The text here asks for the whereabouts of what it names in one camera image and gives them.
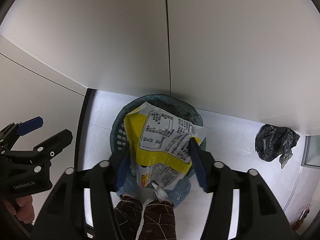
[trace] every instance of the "screw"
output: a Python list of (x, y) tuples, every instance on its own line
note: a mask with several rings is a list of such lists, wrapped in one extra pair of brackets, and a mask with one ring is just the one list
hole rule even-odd
[(102, 161), (99, 163), (99, 166), (102, 168), (108, 167), (109, 166), (109, 162), (108, 161)]
[(35, 173), (38, 173), (41, 171), (41, 167), (40, 166), (36, 166), (34, 169)]
[(258, 175), (258, 172), (257, 172), (257, 170), (255, 170), (255, 169), (250, 169), (250, 170), (249, 170), (249, 174), (252, 175), (252, 176), (257, 176), (257, 175)]
[(66, 171), (65, 171), (65, 173), (66, 173), (67, 175), (70, 175), (70, 174), (72, 174), (72, 173), (74, 173), (74, 172), (75, 172), (75, 169), (74, 169), (74, 168), (67, 168)]
[(221, 169), (224, 167), (224, 164), (222, 162), (215, 162), (213, 166), (215, 166), (218, 169)]

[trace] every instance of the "cabinet door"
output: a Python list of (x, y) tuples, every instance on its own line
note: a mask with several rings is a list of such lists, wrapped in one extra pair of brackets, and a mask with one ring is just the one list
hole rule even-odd
[[(68, 167), (74, 166), (76, 132), (84, 96), (51, 82), (0, 55), (0, 129), (11, 122), (41, 116), (42, 128), (16, 142), (13, 150), (32, 150), (34, 146), (63, 129), (72, 132), (73, 141), (52, 159), (50, 179), (55, 185)], [(48, 192), (36, 194), (34, 207), (40, 211)]]
[(16, 0), (0, 33), (85, 87), (170, 92), (165, 0)]
[(172, 95), (319, 133), (320, 14), (311, 0), (168, 0)]
[(30, 51), (28, 53), (26, 51), (28, 51), (27, 48), (19, 48), (16, 44), (12, 43), (0, 34), (0, 54), (13, 60), (19, 65), (24, 66), (32, 72), (39, 74), (40, 76), (69, 88), (70, 90), (73, 90), (81, 95), (85, 95), (87, 91), (86, 87), (44, 64), (38, 60), (35, 55), (32, 56)]

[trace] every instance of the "person's leg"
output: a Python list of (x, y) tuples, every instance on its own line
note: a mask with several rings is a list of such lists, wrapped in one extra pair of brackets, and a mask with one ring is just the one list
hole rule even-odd
[(143, 220), (139, 240), (177, 239), (172, 202), (159, 200), (150, 202), (144, 211)]
[(135, 240), (141, 222), (141, 202), (130, 195), (124, 194), (114, 208), (114, 212), (123, 239)]

